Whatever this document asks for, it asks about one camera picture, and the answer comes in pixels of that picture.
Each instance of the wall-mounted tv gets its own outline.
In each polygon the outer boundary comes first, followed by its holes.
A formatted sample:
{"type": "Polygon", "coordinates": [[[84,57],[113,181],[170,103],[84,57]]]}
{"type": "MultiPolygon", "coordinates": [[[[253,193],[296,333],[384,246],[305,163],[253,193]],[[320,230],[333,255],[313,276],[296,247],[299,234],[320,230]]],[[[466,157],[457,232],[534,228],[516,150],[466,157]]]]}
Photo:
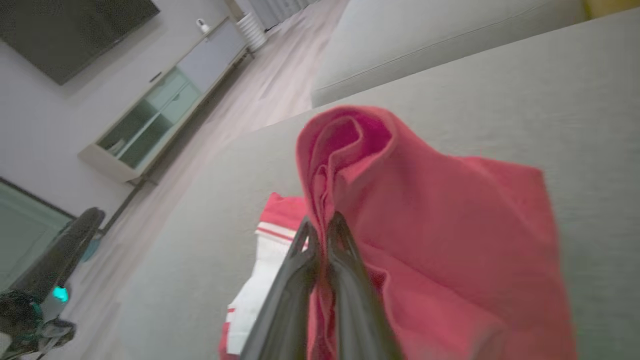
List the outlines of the wall-mounted tv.
{"type": "Polygon", "coordinates": [[[0,0],[0,38],[62,85],[159,12],[151,0],[0,0]]]}

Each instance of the gray sofa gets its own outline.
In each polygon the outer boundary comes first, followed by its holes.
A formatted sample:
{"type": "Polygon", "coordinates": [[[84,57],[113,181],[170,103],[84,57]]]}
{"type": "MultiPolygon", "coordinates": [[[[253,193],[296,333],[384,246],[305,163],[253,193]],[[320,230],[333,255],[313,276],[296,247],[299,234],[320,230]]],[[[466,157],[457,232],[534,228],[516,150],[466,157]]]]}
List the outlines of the gray sofa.
{"type": "Polygon", "coordinates": [[[312,104],[585,19],[581,0],[350,0],[316,76],[312,104]]]}
{"type": "Polygon", "coordinates": [[[247,134],[177,204],[124,294],[131,359],[213,359],[271,192],[301,195],[295,141],[336,104],[392,110],[447,154],[541,168],[581,359],[640,359],[640,9],[452,61],[247,134]]]}

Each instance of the curtain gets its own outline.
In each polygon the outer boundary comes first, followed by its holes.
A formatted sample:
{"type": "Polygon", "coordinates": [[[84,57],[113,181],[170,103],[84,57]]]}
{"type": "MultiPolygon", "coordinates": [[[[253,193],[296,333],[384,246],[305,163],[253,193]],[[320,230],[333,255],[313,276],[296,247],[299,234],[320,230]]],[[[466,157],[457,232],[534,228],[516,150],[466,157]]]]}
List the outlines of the curtain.
{"type": "Polygon", "coordinates": [[[317,0],[250,0],[256,15],[269,29],[317,0]]]}

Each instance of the teal light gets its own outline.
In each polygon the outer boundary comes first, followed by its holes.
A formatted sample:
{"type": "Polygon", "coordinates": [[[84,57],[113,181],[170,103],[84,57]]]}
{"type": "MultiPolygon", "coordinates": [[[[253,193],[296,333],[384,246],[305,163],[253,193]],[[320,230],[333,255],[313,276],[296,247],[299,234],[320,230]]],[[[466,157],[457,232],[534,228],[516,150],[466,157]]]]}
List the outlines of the teal light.
{"type": "Polygon", "coordinates": [[[67,292],[67,289],[59,286],[56,286],[56,288],[53,289],[53,296],[60,299],[62,302],[67,302],[69,300],[69,293],[67,292]]]}

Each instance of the glass door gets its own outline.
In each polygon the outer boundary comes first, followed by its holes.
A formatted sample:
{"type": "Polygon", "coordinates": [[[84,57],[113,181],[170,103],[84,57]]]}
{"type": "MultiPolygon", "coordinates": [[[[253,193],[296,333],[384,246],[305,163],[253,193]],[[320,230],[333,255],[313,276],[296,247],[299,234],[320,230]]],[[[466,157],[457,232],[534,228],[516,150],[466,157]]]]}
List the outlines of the glass door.
{"type": "Polygon", "coordinates": [[[71,220],[0,181],[0,291],[18,278],[71,220]]]}

